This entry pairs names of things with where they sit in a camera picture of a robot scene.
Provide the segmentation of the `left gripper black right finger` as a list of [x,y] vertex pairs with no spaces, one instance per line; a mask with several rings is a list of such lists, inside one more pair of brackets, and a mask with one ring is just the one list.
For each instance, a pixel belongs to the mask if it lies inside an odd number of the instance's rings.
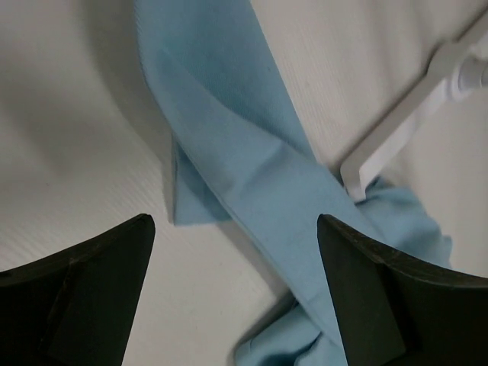
[[367,237],[331,215],[317,237],[350,365],[485,365],[487,279]]

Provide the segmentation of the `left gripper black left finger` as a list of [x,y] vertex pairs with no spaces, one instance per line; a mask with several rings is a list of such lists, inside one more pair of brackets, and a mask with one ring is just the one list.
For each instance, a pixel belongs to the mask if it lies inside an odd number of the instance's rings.
[[3,365],[120,365],[153,249],[140,214],[1,273]]

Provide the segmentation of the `light blue trousers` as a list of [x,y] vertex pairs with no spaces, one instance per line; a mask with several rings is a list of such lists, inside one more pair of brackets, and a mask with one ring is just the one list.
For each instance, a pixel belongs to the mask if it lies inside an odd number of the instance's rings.
[[379,178],[354,203],[316,161],[250,2],[134,9],[143,74],[172,130],[174,223],[233,220],[297,300],[239,346],[236,363],[344,365],[318,216],[441,266],[450,238],[410,190]]

